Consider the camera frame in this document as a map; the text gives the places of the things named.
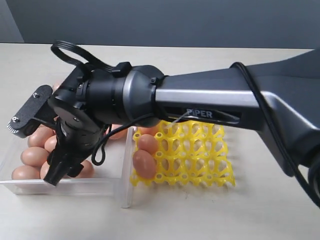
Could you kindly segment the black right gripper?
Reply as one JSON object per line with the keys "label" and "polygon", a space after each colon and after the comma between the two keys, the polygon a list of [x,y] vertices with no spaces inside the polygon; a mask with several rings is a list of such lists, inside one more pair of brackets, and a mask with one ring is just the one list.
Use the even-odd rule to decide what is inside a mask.
{"label": "black right gripper", "polygon": [[99,124],[93,131],[76,128],[65,120],[56,124],[55,149],[49,154],[48,171],[44,181],[54,187],[65,175],[78,175],[82,162],[92,154],[96,144],[105,134],[105,125]]}

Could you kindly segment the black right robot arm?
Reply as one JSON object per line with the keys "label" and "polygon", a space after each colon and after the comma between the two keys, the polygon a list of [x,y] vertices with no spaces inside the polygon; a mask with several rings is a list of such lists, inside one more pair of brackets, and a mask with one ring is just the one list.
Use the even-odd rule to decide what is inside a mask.
{"label": "black right robot arm", "polygon": [[283,172],[320,203],[320,51],[256,65],[168,76],[152,65],[108,65],[57,41],[51,51],[74,70],[48,98],[57,144],[45,181],[75,177],[103,151],[112,130],[194,120],[256,131]]}

